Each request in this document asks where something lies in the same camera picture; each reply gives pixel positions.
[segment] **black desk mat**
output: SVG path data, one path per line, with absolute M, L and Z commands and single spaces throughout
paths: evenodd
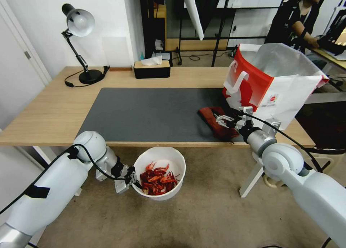
M 219 88 L 102 88 L 78 134 L 94 130 L 106 141 L 220 142 L 197 111 L 222 101 Z

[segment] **tissue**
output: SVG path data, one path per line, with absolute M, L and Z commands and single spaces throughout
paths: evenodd
M 157 56 L 157 57 L 152 57 L 148 59 L 143 59 L 141 60 L 142 65 L 158 65 L 162 64 L 162 55 Z

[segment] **desk lamp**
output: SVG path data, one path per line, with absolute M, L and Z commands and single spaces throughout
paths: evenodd
M 76 55 L 77 60 L 83 66 L 84 72 L 79 75 L 79 81 L 83 84 L 93 84 L 104 78 L 99 70 L 89 70 L 88 64 L 83 57 L 77 53 L 75 48 L 70 42 L 70 37 L 75 35 L 84 37 L 91 33 L 95 26 L 95 19 L 90 12 L 82 9 L 75 9 L 71 4 L 64 4 L 62 12 L 66 15 L 67 30 L 62 32 L 69 46 L 72 48 Z

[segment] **red and white paper bag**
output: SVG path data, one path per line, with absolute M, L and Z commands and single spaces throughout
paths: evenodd
M 284 130 L 310 94 L 328 80 L 304 54 L 284 44 L 240 44 L 223 94 L 230 107 L 252 106 L 254 116 L 278 119 Z

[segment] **wooden table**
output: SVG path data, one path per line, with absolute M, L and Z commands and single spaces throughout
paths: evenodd
M 46 160 L 55 156 L 49 146 L 73 143 L 86 115 L 103 87 L 223 87 L 227 67 L 172 67 L 170 78 L 136 79 L 133 71 L 108 72 L 106 77 L 83 88 L 71 88 L 64 78 L 80 70 L 66 67 L 0 134 L 0 145 L 33 146 Z M 78 75 L 69 78 L 80 85 Z M 285 132 L 306 147 L 315 143 L 294 119 Z M 292 144 L 280 134 L 278 142 Z M 186 146 L 186 147 L 248 147 L 246 143 L 196 142 L 107 142 L 108 146 Z
M 327 54 L 322 49 L 313 48 L 313 49 L 311 49 L 311 51 L 313 53 L 318 54 L 319 56 L 323 57 L 324 59 L 326 59 L 326 61 L 329 61 L 329 62 L 335 64 L 336 66 L 346 70 L 346 61 L 337 60 L 334 57 L 332 57 L 331 55 Z

